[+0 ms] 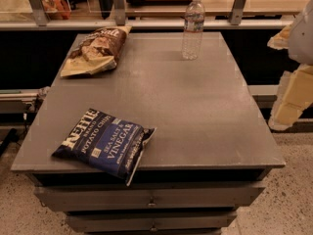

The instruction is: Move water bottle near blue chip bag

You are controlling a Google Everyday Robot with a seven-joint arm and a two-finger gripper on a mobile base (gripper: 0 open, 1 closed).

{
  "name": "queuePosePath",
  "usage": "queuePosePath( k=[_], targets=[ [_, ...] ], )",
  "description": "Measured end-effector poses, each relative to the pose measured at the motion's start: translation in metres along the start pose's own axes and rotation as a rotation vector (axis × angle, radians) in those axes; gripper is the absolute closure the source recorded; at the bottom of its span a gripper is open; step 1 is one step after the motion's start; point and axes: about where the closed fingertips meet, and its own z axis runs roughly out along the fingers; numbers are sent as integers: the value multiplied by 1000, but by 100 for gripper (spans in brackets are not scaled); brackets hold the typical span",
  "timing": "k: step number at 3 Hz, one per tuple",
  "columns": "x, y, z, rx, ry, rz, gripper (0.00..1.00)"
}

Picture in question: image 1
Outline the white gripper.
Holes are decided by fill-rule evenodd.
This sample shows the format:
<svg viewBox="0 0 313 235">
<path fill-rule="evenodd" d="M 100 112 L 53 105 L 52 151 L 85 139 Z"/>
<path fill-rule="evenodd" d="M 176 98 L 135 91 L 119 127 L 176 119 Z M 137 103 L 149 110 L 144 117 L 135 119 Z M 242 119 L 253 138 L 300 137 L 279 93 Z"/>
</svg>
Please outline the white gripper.
<svg viewBox="0 0 313 235">
<path fill-rule="evenodd" d="M 297 70 L 283 73 L 268 121 L 271 129 L 283 131 L 292 127 L 313 104 L 313 66 L 309 66 L 313 65 L 313 0 L 292 25 L 272 36 L 267 46 L 276 50 L 289 48 L 289 57 L 301 63 Z"/>
</svg>

